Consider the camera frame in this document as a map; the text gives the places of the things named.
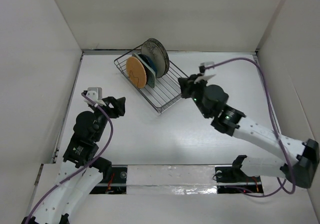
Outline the dark blue leaf-shaped dish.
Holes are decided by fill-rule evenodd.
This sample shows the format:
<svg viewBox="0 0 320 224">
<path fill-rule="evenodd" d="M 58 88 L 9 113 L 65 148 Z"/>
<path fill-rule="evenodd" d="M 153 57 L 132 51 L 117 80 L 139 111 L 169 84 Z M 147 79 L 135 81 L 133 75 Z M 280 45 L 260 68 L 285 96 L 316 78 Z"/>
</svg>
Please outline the dark blue leaf-shaped dish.
<svg viewBox="0 0 320 224">
<path fill-rule="evenodd" d="M 139 54 L 139 57 L 148 64 L 149 67 L 151 67 L 153 69 L 153 71 L 155 72 L 155 74 L 157 74 L 157 68 L 154 64 L 154 62 L 145 54 Z"/>
</svg>

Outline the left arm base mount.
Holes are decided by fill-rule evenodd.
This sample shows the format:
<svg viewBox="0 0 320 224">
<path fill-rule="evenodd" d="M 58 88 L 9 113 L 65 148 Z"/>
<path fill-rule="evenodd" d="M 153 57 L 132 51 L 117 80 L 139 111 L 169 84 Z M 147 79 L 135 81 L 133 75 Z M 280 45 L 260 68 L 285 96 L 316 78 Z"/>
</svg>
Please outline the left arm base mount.
<svg viewBox="0 0 320 224">
<path fill-rule="evenodd" d="M 90 192 L 92 195 L 121 195 L 127 193 L 127 166 L 112 166 L 111 174 Z"/>
</svg>

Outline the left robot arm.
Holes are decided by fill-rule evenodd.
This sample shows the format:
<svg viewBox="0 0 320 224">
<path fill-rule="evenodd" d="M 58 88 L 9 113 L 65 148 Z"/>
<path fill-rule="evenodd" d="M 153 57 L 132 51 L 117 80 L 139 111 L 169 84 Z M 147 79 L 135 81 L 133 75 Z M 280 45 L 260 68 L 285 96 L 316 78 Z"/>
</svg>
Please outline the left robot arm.
<svg viewBox="0 0 320 224">
<path fill-rule="evenodd" d="M 23 219 L 24 224 L 69 224 L 93 188 L 112 177 L 112 163 L 101 157 L 105 148 L 97 143 L 106 125 L 125 114 L 126 99 L 98 100 L 89 91 L 82 96 L 91 110 L 76 117 L 55 185 Z"/>
</svg>

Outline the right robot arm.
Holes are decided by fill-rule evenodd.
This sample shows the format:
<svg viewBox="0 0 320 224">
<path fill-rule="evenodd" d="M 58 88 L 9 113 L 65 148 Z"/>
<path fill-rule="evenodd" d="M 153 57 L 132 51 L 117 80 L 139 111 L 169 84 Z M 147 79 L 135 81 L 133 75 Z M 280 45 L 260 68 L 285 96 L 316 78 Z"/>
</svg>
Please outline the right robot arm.
<svg viewBox="0 0 320 224">
<path fill-rule="evenodd" d="M 273 159 L 239 155 L 222 177 L 232 177 L 236 181 L 252 176 L 277 177 L 309 189 L 320 163 L 318 142 L 276 135 L 273 130 L 227 105 L 228 94 L 218 85 L 209 85 L 210 78 L 201 74 L 180 77 L 181 97 L 191 98 L 203 117 L 212 119 L 211 126 L 218 132 L 245 140 L 274 155 Z"/>
</svg>

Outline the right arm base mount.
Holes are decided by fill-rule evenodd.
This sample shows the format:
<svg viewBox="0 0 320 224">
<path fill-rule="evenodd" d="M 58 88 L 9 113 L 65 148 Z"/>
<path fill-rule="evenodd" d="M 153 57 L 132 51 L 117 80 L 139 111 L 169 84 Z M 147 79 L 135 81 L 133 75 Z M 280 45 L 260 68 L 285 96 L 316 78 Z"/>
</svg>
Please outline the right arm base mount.
<svg viewBox="0 0 320 224">
<path fill-rule="evenodd" d="M 229 166 L 215 166 L 212 179 L 217 183 L 218 194 L 263 194 L 260 176 L 247 176 L 241 167 L 246 155 L 239 155 Z"/>
</svg>

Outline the light green rectangular tray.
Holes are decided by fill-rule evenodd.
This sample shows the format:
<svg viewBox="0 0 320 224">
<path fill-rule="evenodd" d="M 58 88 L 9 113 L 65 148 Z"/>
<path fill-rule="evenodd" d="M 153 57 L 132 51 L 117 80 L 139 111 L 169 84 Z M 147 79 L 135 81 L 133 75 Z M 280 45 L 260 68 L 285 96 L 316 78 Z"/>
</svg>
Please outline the light green rectangular tray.
<svg viewBox="0 0 320 224">
<path fill-rule="evenodd" d="M 155 87 L 155 82 L 156 82 L 156 74 L 153 71 L 153 69 L 151 67 L 148 66 L 147 63 L 145 63 L 140 57 L 139 54 L 137 53 L 133 53 L 132 57 L 135 57 L 138 59 L 138 61 L 140 61 L 140 63 L 143 65 L 144 70 L 146 72 L 146 84 L 150 87 L 150 88 L 154 88 Z"/>
</svg>

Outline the cream plate with tree pattern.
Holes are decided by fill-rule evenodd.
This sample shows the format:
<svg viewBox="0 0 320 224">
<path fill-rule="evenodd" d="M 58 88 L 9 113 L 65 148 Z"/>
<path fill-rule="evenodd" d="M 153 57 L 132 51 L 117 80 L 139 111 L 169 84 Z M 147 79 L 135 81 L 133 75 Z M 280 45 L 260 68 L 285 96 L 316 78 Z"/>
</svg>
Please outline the cream plate with tree pattern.
<svg viewBox="0 0 320 224">
<path fill-rule="evenodd" d="M 149 57 L 154 63 L 157 73 L 156 77 L 161 78 L 167 74 L 170 68 L 170 60 L 164 46 L 155 38 L 149 38 L 142 44 L 141 54 Z"/>
</svg>

